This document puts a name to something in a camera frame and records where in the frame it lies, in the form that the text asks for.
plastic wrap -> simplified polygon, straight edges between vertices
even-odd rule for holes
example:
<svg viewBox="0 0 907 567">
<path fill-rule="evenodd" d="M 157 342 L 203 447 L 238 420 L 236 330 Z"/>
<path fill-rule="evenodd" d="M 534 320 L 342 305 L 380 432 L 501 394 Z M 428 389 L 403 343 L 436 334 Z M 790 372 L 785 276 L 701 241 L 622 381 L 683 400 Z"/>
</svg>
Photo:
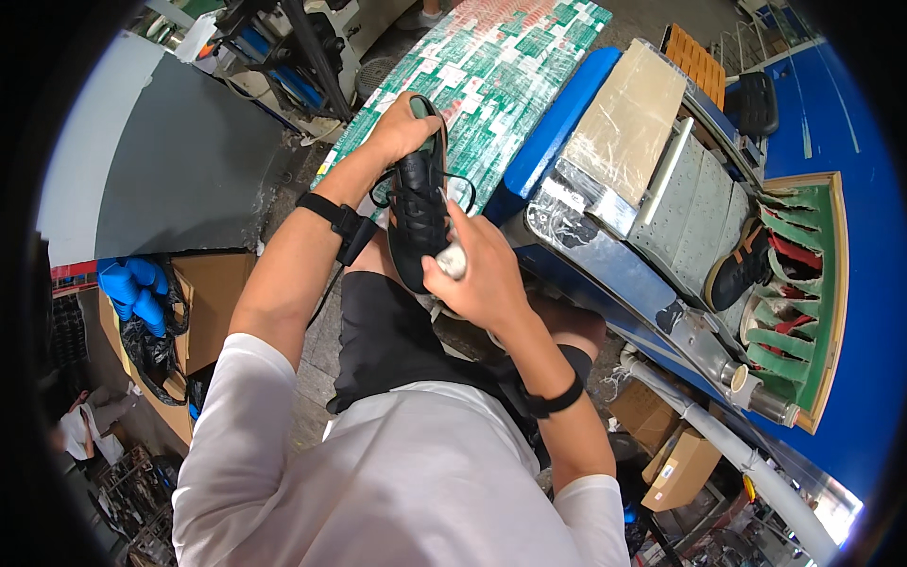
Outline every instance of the plastic wrap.
<svg viewBox="0 0 907 567">
<path fill-rule="evenodd" d="M 561 153 L 585 174 L 577 189 L 593 202 L 622 200 L 638 210 L 686 86 L 682 74 L 633 40 Z"/>
<path fill-rule="evenodd" d="M 431 99 L 447 124 L 447 170 L 475 185 L 482 211 L 555 94 L 571 76 L 611 13 L 589 1 L 467 0 L 423 37 L 368 99 L 312 182 L 366 140 L 402 91 Z M 389 182 L 375 195 L 384 198 Z M 448 195 L 469 202 L 465 181 L 450 179 Z M 386 226 L 386 211 L 365 199 L 359 214 Z"/>
</svg>

gray wall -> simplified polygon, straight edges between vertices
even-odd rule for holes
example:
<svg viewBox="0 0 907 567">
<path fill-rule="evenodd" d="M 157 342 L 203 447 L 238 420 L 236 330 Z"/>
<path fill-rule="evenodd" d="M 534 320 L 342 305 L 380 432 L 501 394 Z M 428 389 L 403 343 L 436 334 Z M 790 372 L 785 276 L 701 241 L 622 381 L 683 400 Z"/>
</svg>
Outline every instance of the gray wall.
<svg viewBox="0 0 907 567">
<path fill-rule="evenodd" d="M 254 245 L 269 167 L 282 171 L 287 157 L 282 131 L 254 103 L 165 54 L 122 130 L 94 256 Z"/>
</svg>

white t-shirt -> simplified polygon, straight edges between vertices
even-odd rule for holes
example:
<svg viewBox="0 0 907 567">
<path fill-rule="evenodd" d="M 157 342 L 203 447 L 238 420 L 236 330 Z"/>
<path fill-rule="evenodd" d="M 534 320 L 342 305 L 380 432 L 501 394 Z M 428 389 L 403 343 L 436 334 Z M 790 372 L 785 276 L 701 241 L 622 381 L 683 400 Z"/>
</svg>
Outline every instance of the white t-shirt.
<svg viewBox="0 0 907 567">
<path fill-rule="evenodd" d="M 289 457 L 296 380 L 264 341 L 227 337 L 173 495 L 180 565 L 629 565 L 617 481 L 578 479 L 551 505 L 484 392 L 371 396 Z"/>
<path fill-rule="evenodd" d="M 63 430 L 63 436 L 66 439 L 66 452 L 73 456 L 73 459 L 84 461 L 88 459 L 85 453 L 85 436 L 88 430 L 85 429 L 85 422 L 82 420 L 82 412 L 79 410 L 85 408 L 86 411 L 92 411 L 88 404 L 81 404 L 73 408 L 73 411 L 60 418 L 60 429 Z"/>
</svg>

white pipe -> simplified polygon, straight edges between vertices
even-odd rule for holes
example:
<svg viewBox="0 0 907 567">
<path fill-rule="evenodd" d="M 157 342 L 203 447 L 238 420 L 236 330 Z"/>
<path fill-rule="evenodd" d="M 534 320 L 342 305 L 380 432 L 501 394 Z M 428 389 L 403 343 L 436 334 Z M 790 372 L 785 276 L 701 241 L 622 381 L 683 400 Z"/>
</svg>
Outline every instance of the white pipe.
<svg viewBox="0 0 907 567">
<path fill-rule="evenodd" d="M 803 550 L 816 565 L 830 565 L 838 546 L 815 517 L 815 513 L 781 476 L 759 456 L 759 453 L 734 435 L 699 404 L 685 396 L 667 380 L 639 362 L 625 349 L 620 353 L 620 365 L 652 388 L 665 402 L 687 420 L 741 473 L 753 481 L 759 494 L 778 512 L 796 533 Z"/>
</svg>

cable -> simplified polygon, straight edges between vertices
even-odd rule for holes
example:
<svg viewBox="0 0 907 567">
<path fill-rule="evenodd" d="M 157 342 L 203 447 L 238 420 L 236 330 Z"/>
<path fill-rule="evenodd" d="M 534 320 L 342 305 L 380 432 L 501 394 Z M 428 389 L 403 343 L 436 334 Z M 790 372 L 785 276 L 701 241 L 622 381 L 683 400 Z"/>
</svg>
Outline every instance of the cable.
<svg viewBox="0 0 907 567">
<path fill-rule="evenodd" d="M 352 100 L 352 101 L 347 101 L 347 102 L 349 103 L 350 106 L 353 106 L 353 103 L 354 103 L 355 101 L 356 101 L 356 89 L 353 89 L 353 100 Z M 320 136 L 317 136 L 316 138 L 310 138 L 310 139 L 308 139 L 308 140 L 306 140 L 306 141 L 304 141 L 304 142 L 300 142 L 300 143 L 299 143 L 299 147 L 300 147 L 300 148 L 307 148 L 308 146 L 312 145 L 312 144 L 315 143 L 315 142 L 320 142 L 320 141 L 324 140 L 324 139 L 325 139 L 327 136 L 329 136 L 334 130 L 336 130 L 337 128 L 339 128 L 339 127 L 340 127 L 340 124 L 342 124 L 342 123 L 343 123 L 343 121 L 338 120 L 337 123 L 334 124 L 334 127 L 333 127 L 333 128 L 331 128 L 331 129 L 328 130 L 327 132 L 321 134 Z"/>
<path fill-rule="evenodd" d="M 265 89 L 265 92 L 258 96 L 252 96 L 252 95 L 247 96 L 243 93 L 240 93 L 239 91 L 236 90 L 236 86 L 233 85 L 233 82 L 227 76 L 227 71 L 220 64 L 220 59 L 218 58 L 217 55 L 214 55 L 214 64 L 216 65 L 215 71 L 217 71 L 215 76 L 217 76 L 219 79 L 221 79 L 221 81 L 223 81 L 227 85 L 227 88 L 229 88 L 231 93 L 235 94 L 237 97 L 239 97 L 240 99 L 242 99 L 244 101 L 256 101 L 259 98 L 261 98 L 262 96 L 270 93 L 270 91 L 271 91 L 271 87 L 270 87 L 270 85 L 268 85 L 268 88 Z"/>
<path fill-rule="evenodd" d="M 325 139 L 327 136 L 329 136 L 334 130 L 336 130 L 337 128 L 339 128 L 339 127 L 340 127 L 340 124 L 342 124 L 342 122 L 338 120 L 337 123 L 334 124 L 334 127 L 333 127 L 333 128 L 331 128 L 331 129 L 328 130 L 327 132 L 321 134 L 320 136 L 317 136 L 316 138 L 309 138 L 308 140 L 306 140 L 306 141 L 304 141 L 304 142 L 300 142 L 300 143 L 299 143 L 299 147 L 300 147 L 300 148 L 307 148 L 308 146 L 312 145 L 312 144 L 315 143 L 315 142 L 320 142 L 321 140 L 324 140 L 324 139 Z"/>
<path fill-rule="evenodd" d="M 334 274 L 334 277 L 331 279 L 331 283 L 327 284 L 327 289 L 325 290 L 325 295 L 323 298 L 321 298 L 321 303 L 318 304 L 318 308 L 315 309 L 315 315 L 313 315 L 312 318 L 308 320 L 308 325 L 306 325 L 306 330 L 308 330 L 308 328 L 312 326 L 312 323 L 314 323 L 315 319 L 317 319 L 318 316 L 321 314 L 321 309 L 324 308 L 325 303 L 327 302 L 327 296 L 329 296 L 331 294 L 331 289 L 334 287 L 334 284 L 337 283 L 337 279 L 340 278 L 340 274 L 342 274 L 342 273 L 343 273 L 343 268 L 339 269 L 337 271 L 337 273 Z"/>
</svg>

